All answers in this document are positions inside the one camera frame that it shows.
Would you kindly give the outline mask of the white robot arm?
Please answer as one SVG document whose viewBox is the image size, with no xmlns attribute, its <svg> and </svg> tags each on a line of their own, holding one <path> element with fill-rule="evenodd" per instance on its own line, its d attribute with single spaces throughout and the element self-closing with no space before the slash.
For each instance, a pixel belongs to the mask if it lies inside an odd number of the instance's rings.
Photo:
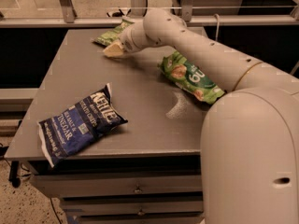
<svg viewBox="0 0 299 224">
<path fill-rule="evenodd" d="M 176 49 L 227 92 L 207 112 L 201 133 L 206 224 L 299 224 L 299 80 L 159 8 L 104 53 L 160 46 Z"/>
</svg>

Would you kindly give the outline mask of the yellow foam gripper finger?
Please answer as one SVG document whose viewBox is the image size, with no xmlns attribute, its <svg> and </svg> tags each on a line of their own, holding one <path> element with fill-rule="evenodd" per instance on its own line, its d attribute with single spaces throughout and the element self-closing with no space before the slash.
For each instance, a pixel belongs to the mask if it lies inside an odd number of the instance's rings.
<svg viewBox="0 0 299 224">
<path fill-rule="evenodd" d="M 120 40 L 116 40 L 108 45 L 103 52 L 108 58 L 115 58 L 122 56 L 125 52 L 125 49 Z"/>
</svg>

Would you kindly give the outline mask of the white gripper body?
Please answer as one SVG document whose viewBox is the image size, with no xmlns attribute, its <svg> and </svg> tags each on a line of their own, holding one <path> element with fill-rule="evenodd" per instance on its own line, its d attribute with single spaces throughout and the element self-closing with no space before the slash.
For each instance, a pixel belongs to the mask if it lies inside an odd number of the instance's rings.
<svg viewBox="0 0 299 224">
<path fill-rule="evenodd" d="M 162 45 L 160 41 L 155 41 L 146 35 L 142 21 L 125 28 L 120 34 L 119 40 L 123 50 L 130 53 Z"/>
</svg>

